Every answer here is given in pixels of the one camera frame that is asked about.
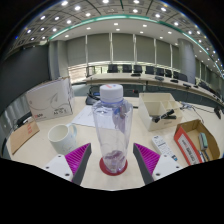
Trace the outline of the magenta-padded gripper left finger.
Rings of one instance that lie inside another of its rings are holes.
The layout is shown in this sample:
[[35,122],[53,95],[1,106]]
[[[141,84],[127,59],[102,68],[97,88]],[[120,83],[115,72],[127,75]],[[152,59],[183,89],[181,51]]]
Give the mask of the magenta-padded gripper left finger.
[[91,144],[87,143],[67,155],[58,154],[43,169],[76,185],[80,185],[90,155]]

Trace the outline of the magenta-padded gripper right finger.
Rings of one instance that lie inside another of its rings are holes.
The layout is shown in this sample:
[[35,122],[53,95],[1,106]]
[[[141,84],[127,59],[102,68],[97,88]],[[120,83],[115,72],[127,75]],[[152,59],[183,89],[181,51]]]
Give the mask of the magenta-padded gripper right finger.
[[159,155],[137,143],[133,144],[133,154],[145,184],[150,184],[182,169],[181,165],[169,155]]

